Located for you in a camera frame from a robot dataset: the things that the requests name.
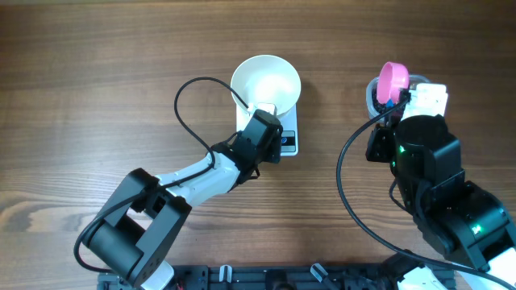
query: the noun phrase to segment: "white cup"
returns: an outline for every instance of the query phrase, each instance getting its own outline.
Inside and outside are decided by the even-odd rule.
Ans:
[[[231,87],[250,107],[274,104],[277,117],[286,115],[301,94],[301,79],[288,61],[278,56],[253,56],[233,73]],[[251,114],[232,93],[233,100],[246,114]]]

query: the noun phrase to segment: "pink cap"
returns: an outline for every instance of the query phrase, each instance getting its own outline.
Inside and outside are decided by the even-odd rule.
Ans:
[[[387,62],[380,72],[378,80],[377,100],[381,104],[386,104],[393,100],[396,104],[400,100],[400,89],[409,88],[409,71],[403,64]]]

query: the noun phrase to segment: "black cable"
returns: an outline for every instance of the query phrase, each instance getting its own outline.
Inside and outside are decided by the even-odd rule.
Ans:
[[[211,157],[211,162],[210,162],[210,165],[208,165],[208,167],[204,168],[203,170],[201,170],[200,172],[197,172],[197,173],[194,173],[193,175],[191,176],[187,176],[185,178],[182,178],[180,180],[176,180],[172,183],[169,183],[169,184],[164,184],[164,185],[161,185],[161,186],[158,186],[158,187],[155,187],[153,188],[152,190],[150,191],[147,191],[147,190],[143,190],[141,193],[138,193],[136,194],[135,196],[133,197],[129,197],[123,201],[120,201],[118,204],[116,205],[113,205],[111,206],[109,209],[106,209],[104,212],[102,212],[102,214],[99,214],[90,224],[88,224],[86,226],[85,229],[82,230],[82,232],[79,234],[79,236],[77,237],[77,240],[75,241],[75,244],[73,245],[73,256],[75,257],[75,260],[79,263],[79,265],[81,265],[84,269],[86,270],[90,270],[90,271],[95,271],[95,272],[99,272],[99,273],[112,273],[112,270],[111,269],[104,269],[104,268],[99,268],[99,267],[94,267],[94,266],[91,266],[89,264],[87,264],[81,257],[81,255],[79,254],[79,247],[81,246],[81,242],[82,240],[84,239],[86,233],[88,233],[91,229],[93,229],[98,223],[100,223],[104,218],[106,218],[108,215],[112,214],[114,211],[122,208],[123,206],[133,202],[133,201],[137,201],[139,200],[140,198],[143,198],[147,195],[150,195],[150,194],[153,194],[153,193],[156,193],[156,192],[159,192],[160,190],[163,190],[163,189],[166,189],[166,188],[171,188],[173,186],[177,186],[183,182],[186,182],[188,180],[191,180],[195,177],[198,177],[198,176],[201,176],[202,174],[208,172],[209,170],[211,170],[214,166],[215,166],[215,155],[213,153],[213,151],[211,150],[210,146],[208,146],[208,144],[206,144],[206,142],[204,142],[204,140],[201,139],[201,137],[197,136],[197,134],[195,134],[184,122],[183,122],[183,119],[181,119],[181,117],[179,116],[179,112],[177,111],[177,100],[179,99],[179,95],[181,94],[181,92],[183,91],[183,89],[185,89],[188,85],[190,85],[191,83],[195,82],[195,81],[215,81],[215,82],[218,82],[219,84],[225,86],[226,88],[228,88],[238,99],[239,101],[242,102],[242,104],[248,108],[248,104],[245,103],[245,101],[242,100],[242,98],[237,94],[236,91],[234,91],[228,84],[226,84],[225,82],[221,81],[221,80],[218,80],[216,78],[213,78],[213,77],[196,77],[190,81],[187,81],[186,83],[184,83],[180,88],[179,90],[177,91],[176,93],[176,97],[174,99],[174,113],[176,115],[176,118],[177,120],[179,121],[179,123],[185,128],[186,131],[188,131],[188,133],[190,133],[200,144],[202,144],[202,146],[208,151],[208,153],[210,153],[210,157]],[[237,133],[234,133],[227,141],[231,140],[231,138],[233,138]]]
[[[391,201],[393,201],[400,209],[403,209],[408,214],[410,214],[409,211],[406,210],[406,207],[404,205],[402,205],[401,202],[397,201],[396,198],[394,198],[394,189],[395,188],[396,188],[396,180],[393,181],[393,183],[390,185],[390,188],[389,188],[389,197],[390,197]]]
[[[240,134],[242,134],[242,131],[237,131],[237,132],[231,134],[231,136],[229,136],[229,138],[226,139],[223,143],[229,143],[233,139],[233,137],[235,137],[236,135],[240,135]]]
[[[503,287],[505,287],[507,289],[516,290],[516,288],[514,286],[510,285],[509,283],[505,282],[504,280],[499,279],[499,278],[497,278],[497,277],[495,277],[493,275],[489,275],[487,273],[484,273],[484,272],[481,272],[481,271],[477,271],[477,270],[471,269],[469,267],[463,267],[463,266],[455,265],[455,264],[452,264],[452,263],[445,263],[445,262],[437,261],[437,260],[434,260],[434,259],[429,259],[429,258],[423,257],[421,255],[416,255],[416,254],[404,251],[403,249],[401,249],[401,248],[399,248],[397,246],[394,246],[392,243],[387,242],[382,237],[380,237],[375,232],[373,232],[371,229],[369,229],[356,216],[356,213],[353,211],[352,207],[349,205],[349,202],[347,201],[346,196],[344,194],[344,190],[343,190],[343,187],[342,187],[342,180],[341,180],[341,176],[342,176],[342,163],[343,163],[344,156],[346,155],[346,152],[347,152],[348,148],[352,145],[352,143],[356,139],[356,137],[358,137],[362,132],[364,132],[369,126],[371,126],[372,124],[376,123],[378,120],[382,119],[383,117],[385,117],[385,116],[393,113],[394,111],[398,110],[399,108],[404,106],[409,100],[410,99],[407,98],[406,100],[401,101],[400,103],[395,105],[395,107],[391,108],[390,110],[387,110],[383,114],[380,114],[380,115],[376,116],[375,118],[372,118],[371,120],[366,122],[355,133],[353,133],[353,135],[349,138],[349,140],[346,142],[346,144],[344,144],[344,147],[342,148],[342,151],[340,152],[339,162],[337,163],[337,174],[336,175],[337,175],[337,189],[339,190],[340,198],[342,199],[342,202],[344,203],[344,206],[346,207],[347,211],[349,212],[349,215],[356,222],[356,224],[360,228],[362,228],[362,230],[364,230],[371,237],[373,237],[379,243],[381,243],[382,245],[388,247],[392,251],[395,251],[395,252],[400,253],[400,254],[408,257],[408,258],[417,260],[417,261],[422,262],[422,263],[428,263],[428,264],[432,264],[432,265],[435,265],[435,266],[443,267],[443,268],[446,268],[446,269],[455,270],[455,271],[461,271],[461,272],[468,273],[468,274],[471,274],[471,275],[479,276],[481,278],[485,278],[487,280],[491,280],[494,283],[500,284],[501,286],[503,286]]]

